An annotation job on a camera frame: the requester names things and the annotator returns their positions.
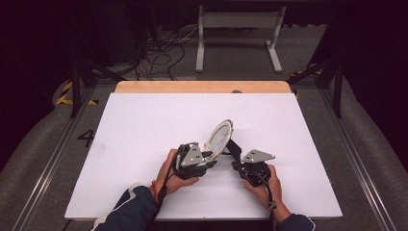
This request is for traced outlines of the aluminium floor rail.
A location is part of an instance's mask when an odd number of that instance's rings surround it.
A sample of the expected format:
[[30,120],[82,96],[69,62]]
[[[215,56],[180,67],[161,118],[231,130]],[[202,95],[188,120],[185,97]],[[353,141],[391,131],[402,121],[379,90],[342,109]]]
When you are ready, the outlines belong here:
[[377,188],[371,180],[366,166],[364,165],[359,152],[344,125],[343,120],[337,117],[335,110],[332,108],[333,102],[330,93],[327,90],[319,90],[319,95],[340,133],[346,148],[347,159],[355,172],[355,175],[380,226],[380,229],[382,231],[396,231],[395,224],[391,219]]
[[88,105],[90,98],[92,97],[94,88],[84,89],[83,95],[77,101],[78,109],[74,117],[71,117],[66,126],[64,127],[62,134],[48,159],[46,166],[44,167],[41,175],[39,176],[31,194],[28,198],[25,206],[23,207],[18,219],[16,220],[12,231],[26,231],[33,216],[42,201],[54,175],[61,162],[63,154],[66,150],[68,141],[73,133],[74,128],[78,124],[81,115]]

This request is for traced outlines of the white plate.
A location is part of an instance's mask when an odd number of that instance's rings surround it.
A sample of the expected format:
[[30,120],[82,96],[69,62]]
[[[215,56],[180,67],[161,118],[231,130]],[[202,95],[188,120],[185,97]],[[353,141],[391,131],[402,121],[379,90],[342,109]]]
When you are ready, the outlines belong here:
[[242,150],[231,140],[233,131],[233,122],[230,119],[222,121],[216,127],[204,144],[205,153],[210,153],[205,156],[206,162],[214,161],[222,153],[232,155],[235,160],[240,159]]

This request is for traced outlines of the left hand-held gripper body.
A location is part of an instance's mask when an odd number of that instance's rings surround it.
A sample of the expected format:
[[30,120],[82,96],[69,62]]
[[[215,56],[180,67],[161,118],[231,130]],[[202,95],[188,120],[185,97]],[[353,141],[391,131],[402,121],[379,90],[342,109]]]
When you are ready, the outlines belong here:
[[172,161],[176,176],[183,180],[201,177],[207,171],[207,163],[197,142],[181,144]]

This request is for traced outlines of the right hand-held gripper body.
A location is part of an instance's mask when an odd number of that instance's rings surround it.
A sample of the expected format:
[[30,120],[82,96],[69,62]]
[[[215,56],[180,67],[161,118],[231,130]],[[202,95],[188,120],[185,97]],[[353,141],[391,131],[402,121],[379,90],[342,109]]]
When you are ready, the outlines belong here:
[[240,177],[248,181],[252,187],[265,185],[271,176],[267,161],[274,158],[272,154],[252,149],[240,161]]

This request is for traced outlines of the person's right hand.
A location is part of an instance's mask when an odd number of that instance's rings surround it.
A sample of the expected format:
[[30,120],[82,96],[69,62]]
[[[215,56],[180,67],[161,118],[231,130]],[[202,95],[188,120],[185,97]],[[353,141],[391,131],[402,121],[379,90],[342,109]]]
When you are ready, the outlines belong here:
[[253,187],[246,180],[243,180],[242,183],[249,192],[255,195],[255,197],[263,207],[265,207],[266,209],[269,208],[269,197],[272,196],[272,199],[276,204],[276,209],[281,209],[283,207],[281,182],[277,177],[274,165],[269,165],[268,168],[270,170],[271,176],[268,179],[267,187]]

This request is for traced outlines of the wooden table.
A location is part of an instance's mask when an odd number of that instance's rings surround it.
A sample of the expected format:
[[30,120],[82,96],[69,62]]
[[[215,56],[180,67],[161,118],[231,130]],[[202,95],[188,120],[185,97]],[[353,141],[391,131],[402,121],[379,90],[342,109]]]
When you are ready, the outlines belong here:
[[285,81],[121,81],[116,93],[291,93]]

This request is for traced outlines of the person's left hand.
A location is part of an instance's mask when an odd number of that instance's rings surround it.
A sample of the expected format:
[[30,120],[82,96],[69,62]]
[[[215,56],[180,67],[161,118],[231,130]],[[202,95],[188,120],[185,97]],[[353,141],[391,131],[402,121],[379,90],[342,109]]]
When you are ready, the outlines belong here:
[[167,182],[165,182],[166,173],[168,170],[171,170],[171,167],[170,167],[171,162],[176,152],[177,152],[176,149],[169,150],[166,160],[163,162],[159,170],[158,176],[155,180],[155,192],[156,193],[160,191],[163,185],[166,185],[166,193],[172,194],[172,193],[177,192],[182,187],[191,186],[199,181],[198,177],[193,177],[187,180],[183,180],[176,175],[172,175],[171,177],[168,178]]

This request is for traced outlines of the white metal stand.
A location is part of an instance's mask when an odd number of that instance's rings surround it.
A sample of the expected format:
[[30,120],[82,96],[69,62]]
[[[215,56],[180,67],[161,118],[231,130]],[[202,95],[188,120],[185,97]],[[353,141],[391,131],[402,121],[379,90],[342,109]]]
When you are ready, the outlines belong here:
[[282,27],[285,12],[286,8],[281,7],[275,12],[266,13],[214,13],[206,12],[204,7],[200,6],[197,21],[198,46],[195,71],[202,72],[204,70],[205,28],[263,28],[272,30],[272,37],[266,41],[266,47],[274,71],[281,73],[283,69],[277,56],[275,45]]

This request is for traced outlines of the yellow black floor tape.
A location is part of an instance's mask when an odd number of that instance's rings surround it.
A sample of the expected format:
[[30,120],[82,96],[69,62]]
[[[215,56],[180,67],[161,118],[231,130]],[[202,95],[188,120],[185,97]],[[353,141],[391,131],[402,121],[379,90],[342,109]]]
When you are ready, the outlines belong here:
[[68,92],[70,91],[71,88],[72,88],[72,82],[68,81],[65,84],[60,96],[58,97],[58,99],[56,101],[57,105],[72,105],[74,103],[74,101],[72,99],[67,99],[66,98],[67,95],[68,95]]

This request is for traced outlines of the black metal stand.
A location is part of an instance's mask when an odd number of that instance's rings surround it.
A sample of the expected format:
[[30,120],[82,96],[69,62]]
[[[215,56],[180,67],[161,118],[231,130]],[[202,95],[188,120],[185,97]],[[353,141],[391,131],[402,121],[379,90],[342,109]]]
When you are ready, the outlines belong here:
[[118,82],[124,81],[124,78],[85,57],[84,50],[81,48],[80,33],[76,28],[75,21],[70,11],[66,12],[68,15],[68,22],[66,35],[64,37],[67,39],[66,47],[71,61],[70,80],[72,82],[73,90],[73,109],[71,116],[75,117],[79,114],[82,108],[81,82],[84,82],[86,88],[94,88],[96,86],[97,81],[91,71],[93,68]]
[[341,100],[342,100],[342,87],[344,69],[342,63],[337,60],[327,60],[318,64],[314,64],[307,69],[294,73],[293,77],[287,80],[289,85],[299,82],[300,80],[320,71],[320,75],[315,82],[315,85],[319,89],[327,89],[331,82],[334,82],[334,94],[333,94],[333,109],[338,118],[341,118]]

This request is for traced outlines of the white board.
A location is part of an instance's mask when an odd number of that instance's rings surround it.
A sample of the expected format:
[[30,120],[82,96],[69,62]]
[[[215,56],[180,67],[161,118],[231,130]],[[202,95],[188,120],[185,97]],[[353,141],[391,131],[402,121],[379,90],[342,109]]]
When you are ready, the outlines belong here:
[[342,210],[291,93],[113,93],[65,215],[99,218],[132,184],[149,185],[170,149],[204,144],[225,119],[243,152],[273,155],[293,213],[338,218]]

